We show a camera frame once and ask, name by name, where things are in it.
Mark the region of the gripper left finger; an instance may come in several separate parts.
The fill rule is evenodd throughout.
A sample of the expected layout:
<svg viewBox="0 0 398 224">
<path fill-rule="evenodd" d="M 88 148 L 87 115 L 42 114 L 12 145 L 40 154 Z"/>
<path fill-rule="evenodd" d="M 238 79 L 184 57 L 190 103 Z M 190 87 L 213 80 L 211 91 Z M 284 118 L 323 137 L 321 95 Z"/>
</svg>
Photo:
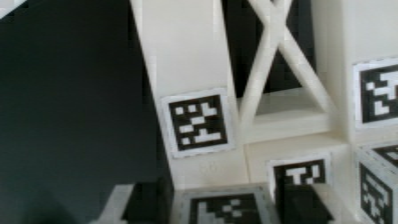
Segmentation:
<svg viewBox="0 0 398 224">
<path fill-rule="evenodd" d="M 87 224 L 168 224 L 174 188 L 167 178 L 117 184 L 97 218 Z"/>
</svg>

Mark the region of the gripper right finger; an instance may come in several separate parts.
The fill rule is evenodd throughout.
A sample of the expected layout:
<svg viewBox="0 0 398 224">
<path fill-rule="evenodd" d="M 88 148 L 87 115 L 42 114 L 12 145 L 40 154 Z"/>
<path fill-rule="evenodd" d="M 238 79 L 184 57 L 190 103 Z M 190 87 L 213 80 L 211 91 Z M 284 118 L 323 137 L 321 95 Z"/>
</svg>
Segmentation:
<svg viewBox="0 0 398 224">
<path fill-rule="evenodd" d="M 325 184 L 280 182 L 273 196 L 280 224 L 360 224 Z"/>
</svg>

